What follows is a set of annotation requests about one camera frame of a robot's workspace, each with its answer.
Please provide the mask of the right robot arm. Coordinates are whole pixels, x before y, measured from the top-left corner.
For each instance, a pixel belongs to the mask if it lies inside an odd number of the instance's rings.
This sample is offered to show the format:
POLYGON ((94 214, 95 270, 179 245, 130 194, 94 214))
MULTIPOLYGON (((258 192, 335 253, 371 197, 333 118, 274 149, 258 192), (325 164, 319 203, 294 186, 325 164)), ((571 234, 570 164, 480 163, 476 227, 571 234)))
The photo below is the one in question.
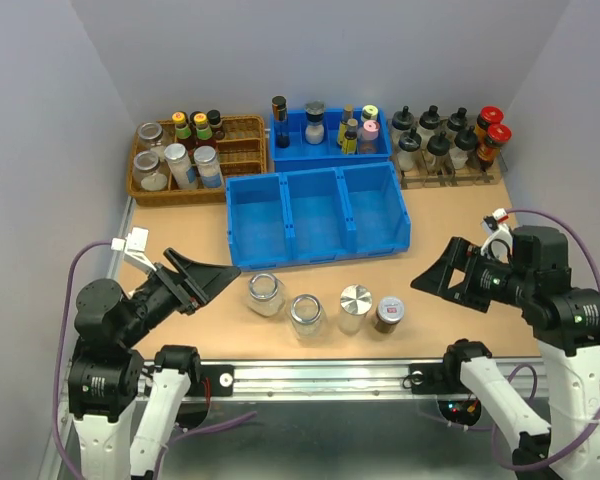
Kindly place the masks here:
POLYGON ((572 286, 568 241, 555 228, 517 227, 505 251, 502 262, 453 237, 411 286, 480 312, 493 302, 519 308, 544 363, 550 418, 534 412, 479 341, 458 340, 440 362, 413 366, 410 388, 475 396, 520 478, 600 479, 600 292, 572 286))

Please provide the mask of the glass jar silver lid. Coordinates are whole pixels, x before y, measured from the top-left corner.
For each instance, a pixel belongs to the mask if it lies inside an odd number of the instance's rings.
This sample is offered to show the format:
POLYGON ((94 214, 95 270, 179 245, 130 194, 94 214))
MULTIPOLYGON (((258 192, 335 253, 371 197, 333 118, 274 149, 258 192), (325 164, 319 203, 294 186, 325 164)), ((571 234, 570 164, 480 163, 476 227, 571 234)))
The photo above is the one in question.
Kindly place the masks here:
POLYGON ((372 308, 373 298, 369 289, 352 284, 343 289, 339 299, 338 328, 346 335, 355 335, 372 308))

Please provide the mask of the round glass jar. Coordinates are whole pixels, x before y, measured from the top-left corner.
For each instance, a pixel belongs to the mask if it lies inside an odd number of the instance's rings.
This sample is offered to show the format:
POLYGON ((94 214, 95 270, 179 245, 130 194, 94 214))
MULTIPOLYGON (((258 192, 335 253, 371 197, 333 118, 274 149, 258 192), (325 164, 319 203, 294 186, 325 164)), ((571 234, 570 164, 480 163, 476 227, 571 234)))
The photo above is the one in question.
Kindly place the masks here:
POLYGON ((247 305, 265 318, 278 315, 286 303, 284 284, 272 273, 258 273, 247 284, 247 305))
POLYGON ((295 297, 289 307, 289 321, 300 343, 316 346, 324 342, 326 313, 316 296, 301 294, 295 297))

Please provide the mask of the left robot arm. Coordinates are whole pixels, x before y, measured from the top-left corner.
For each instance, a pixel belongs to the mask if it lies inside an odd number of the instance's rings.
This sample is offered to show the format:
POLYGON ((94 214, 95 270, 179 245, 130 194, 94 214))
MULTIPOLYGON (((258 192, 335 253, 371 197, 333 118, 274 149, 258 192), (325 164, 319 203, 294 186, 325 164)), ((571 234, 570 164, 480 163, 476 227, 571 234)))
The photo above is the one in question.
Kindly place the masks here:
POLYGON ((182 400, 201 388, 211 396, 193 346, 165 345, 155 356, 151 390, 136 430, 131 428, 144 366, 135 346, 172 313, 192 315, 220 295, 241 271, 190 260, 172 248, 168 266, 142 248, 123 250, 147 279, 127 294, 113 279, 85 286, 76 300, 79 334, 68 375, 69 411, 85 479, 156 479, 182 400))

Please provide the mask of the dark spice jar red label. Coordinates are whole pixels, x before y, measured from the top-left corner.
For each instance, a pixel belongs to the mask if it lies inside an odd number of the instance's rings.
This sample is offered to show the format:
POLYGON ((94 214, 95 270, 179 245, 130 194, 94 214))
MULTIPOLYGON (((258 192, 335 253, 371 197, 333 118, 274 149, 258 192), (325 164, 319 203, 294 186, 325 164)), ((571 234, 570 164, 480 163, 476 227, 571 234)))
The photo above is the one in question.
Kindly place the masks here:
POLYGON ((375 311, 374 329, 381 334, 392 333, 405 316, 404 302, 395 296, 380 299, 375 311))

